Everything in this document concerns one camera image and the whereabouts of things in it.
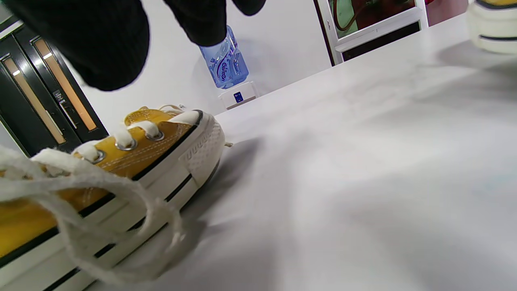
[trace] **white shoelace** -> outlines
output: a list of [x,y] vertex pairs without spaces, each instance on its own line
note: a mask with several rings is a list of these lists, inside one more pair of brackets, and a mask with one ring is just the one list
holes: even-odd
[[[152,122],[138,122],[130,128],[136,126],[151,137],[159,134],[156,124]],[[128,147],[133,138],[125,131],[117,133],[115,140]],[[93,165],[91,162],[99,155],[94,146],[97,142],[89,142],[76,149],[87,161],[51,149],[42,150],[28,159],[19,152],[0,148],[0,170],[5,171],[0,178],[0,202],[26,198],[52,212],[71,260],[95,278],[115,285],[155,279],[171,261],[175,247],[182,239],[179,211],[166,205],[163,200],[151,198],[139,183]],[[44,172],[38,163],[45,165],[47,171]],[[140,228],[127,232],[116,232],[89,223],[57,194],[61,190],[76,188],[102,188],[129,203],[139,207],[144,205],[146,219]],[[103,264],[93,254],[87,253],[82,243],[99,239],[116,244],[141,241],[142,237],[147,238],[152,234],[156,220],[169,223],[172,230],[169,237],[171,243],[163,246],[148,262],[135,268]]]

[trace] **blue label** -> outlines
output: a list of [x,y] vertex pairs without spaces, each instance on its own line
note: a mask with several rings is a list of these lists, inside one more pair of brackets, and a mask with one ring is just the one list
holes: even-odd
[[232,52],[227,52],[223,60],[219,63],[219,66],[217,66],[217,78],[221,83],[224,83],[228,78],[231,79],[229,72],[231,56]]
[[235,101],[237,101],[237,103],[242,102],[244,100],[240,92],[233,94],[233,96],[235,97]]

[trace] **plastic bottle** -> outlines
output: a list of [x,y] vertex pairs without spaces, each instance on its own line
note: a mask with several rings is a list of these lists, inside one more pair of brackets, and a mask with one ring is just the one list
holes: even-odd
[[228,89],[249,75],[233,31],[226,26],[226,38],[212,47],[199,47],[217,88]]

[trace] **yellow sneaker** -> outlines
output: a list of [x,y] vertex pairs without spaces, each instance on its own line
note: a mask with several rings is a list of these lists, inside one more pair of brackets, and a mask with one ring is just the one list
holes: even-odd
[[517,0],[475,0],[467,9],[467,18],[476,46],[517,53]]
[[[0,290],[82,290],[156,277],[179,214],[225,145],[214,117],[177,107],[129,114],[126,130],[74,153],[0,152]],[[171,245],[135,270],[113,268],[165,223]]]

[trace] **white table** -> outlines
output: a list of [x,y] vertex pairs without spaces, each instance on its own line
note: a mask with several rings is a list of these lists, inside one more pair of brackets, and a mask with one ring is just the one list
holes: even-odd
[[235,146],[184,213],[192,248],[91,290],[515,291],[517,57],[465,21],[217,116]]

